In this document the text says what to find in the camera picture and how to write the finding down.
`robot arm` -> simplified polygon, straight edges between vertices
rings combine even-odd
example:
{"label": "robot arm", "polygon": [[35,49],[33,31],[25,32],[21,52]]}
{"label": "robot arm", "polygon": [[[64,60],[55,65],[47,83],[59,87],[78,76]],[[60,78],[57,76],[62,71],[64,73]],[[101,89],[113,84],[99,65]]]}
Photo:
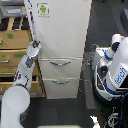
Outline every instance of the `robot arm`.
{"label": "robot arm", "polygon": [[102,71],[106,70],[109,68],[111,65],[113,56],[115,52],[117,51],[117,48],[120,44],[120,42],[124,39],[123,36],[120,34],[114,34],[112,36],[112,42],[111,42],[111,47],[109,47],[107,50],[103,50],[104,56],[100,59],[100,68]]}
{"label": "robot arm", "polygon": [[27,55],[21,59],[10,87],[2,98],[1,128],[23,128],[20,120],[30,104],[29,90],[32,82],[32,72],[35,66],[41,44],[31,42],[27,48]]}

